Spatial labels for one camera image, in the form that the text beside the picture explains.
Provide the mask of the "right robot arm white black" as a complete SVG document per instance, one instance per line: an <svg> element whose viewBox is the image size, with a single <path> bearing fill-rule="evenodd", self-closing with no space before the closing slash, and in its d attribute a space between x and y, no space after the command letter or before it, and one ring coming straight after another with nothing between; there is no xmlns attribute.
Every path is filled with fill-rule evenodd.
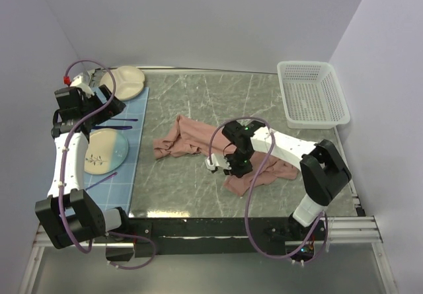
<svg viewBox="0 0 423 294"><path fill-rule="evenodd" d="M231 120L220 127L222 135L235 146L235 152L210 155L212 170L222 168L225 173L240 178L252 171L250 158L254 153L265 156L255 171L250 186L270 157L294 166L301 172L305 195L291 214L290 235L304 240L313 230L312 224L327 210L332 200L351 181L352 175L333 142L324 139L318 143L298 139L272 129L263 119L242 125Z"/></svg>

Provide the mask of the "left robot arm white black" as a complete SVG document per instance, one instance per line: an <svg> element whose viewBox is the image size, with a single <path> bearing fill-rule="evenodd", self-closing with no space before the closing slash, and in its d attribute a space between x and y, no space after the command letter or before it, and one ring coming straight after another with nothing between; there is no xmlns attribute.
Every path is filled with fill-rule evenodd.
<svg viewBox="0 0 423 294"><path fill-rule="evenodd" d="M126 105L106 87L103 98L92 90L65 87L55 94L58 109L51 135L56 148L54 177L35 214L56 249L92 242L106 233L116 242L131 235L131 225L121 207L102 211L84 189L85 155L91 130L120 114Z"/></svg>

